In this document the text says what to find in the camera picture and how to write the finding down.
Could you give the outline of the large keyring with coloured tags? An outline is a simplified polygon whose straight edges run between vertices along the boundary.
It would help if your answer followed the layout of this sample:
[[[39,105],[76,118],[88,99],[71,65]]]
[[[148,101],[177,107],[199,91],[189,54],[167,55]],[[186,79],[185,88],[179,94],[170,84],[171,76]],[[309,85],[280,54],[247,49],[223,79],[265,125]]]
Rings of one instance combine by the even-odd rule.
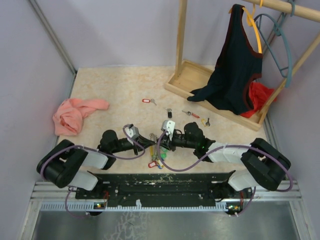
[[[160,147],[157,147],[157,143],[158,143],[158,137],[154,134],[151,133],[149,135],[150,140],[152,140],[153,142],[155,142],[155,145],[151,146],[149,148],[149,153],[150,153],[150,163],[148,164],[148,168],[159,168],[159,169],[163,169],[164,165],[163,162],[165,161],[165,158],[167,157],[167,149]]]

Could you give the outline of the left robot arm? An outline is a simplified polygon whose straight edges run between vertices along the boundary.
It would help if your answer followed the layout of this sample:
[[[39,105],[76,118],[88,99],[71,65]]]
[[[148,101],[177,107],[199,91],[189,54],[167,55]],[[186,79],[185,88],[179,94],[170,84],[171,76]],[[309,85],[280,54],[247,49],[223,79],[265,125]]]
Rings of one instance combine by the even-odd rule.
[[[104,186],[98,183],[97,176],[81,170],[81,167],[108,170],[117,159],[137,159],[144,155],[147,148],[156,144],[141,136],[133,125],[126,125],[123,132],[125,138],[119,139],[114,130],[106,130],[96,149],[75,145],[64,139],[40,160],[36,171],[42,179],[60,189],[67,186],[82,188],[97,199],[103,195]]]

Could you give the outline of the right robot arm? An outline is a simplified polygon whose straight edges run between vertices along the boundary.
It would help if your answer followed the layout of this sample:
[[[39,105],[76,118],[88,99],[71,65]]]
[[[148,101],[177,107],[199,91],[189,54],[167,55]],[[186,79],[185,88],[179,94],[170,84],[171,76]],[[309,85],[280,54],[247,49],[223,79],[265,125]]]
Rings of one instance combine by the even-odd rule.
[[[243,165],[243,170],[231,173],[223,185],[223,192],[235,198],[241,190],[261,186],[269,191],[278,191],[285,177],[289,179],[289,189],[293,179],[289,174],[291,162],[277,149],[262,138],[256,138],[245,145],[226,144],[205,137],[196,122],[187,123],[184,132],[175,128],[175,122],[165,120],[157,147],[170,151],[176,148],[192,149],[199,162],[228,163]]]

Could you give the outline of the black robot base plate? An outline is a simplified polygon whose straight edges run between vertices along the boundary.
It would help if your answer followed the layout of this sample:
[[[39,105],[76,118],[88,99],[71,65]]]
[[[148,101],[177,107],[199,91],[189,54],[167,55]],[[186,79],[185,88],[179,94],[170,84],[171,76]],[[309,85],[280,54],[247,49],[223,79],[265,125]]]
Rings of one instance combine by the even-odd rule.
[[[234,190],[227,173],[97,174],[93,190],[77,188],[77,200],[102,200],[106,209],[142,207],[157,210],[215,208],[234,199],[231,213],[240,212],[253,190]]]

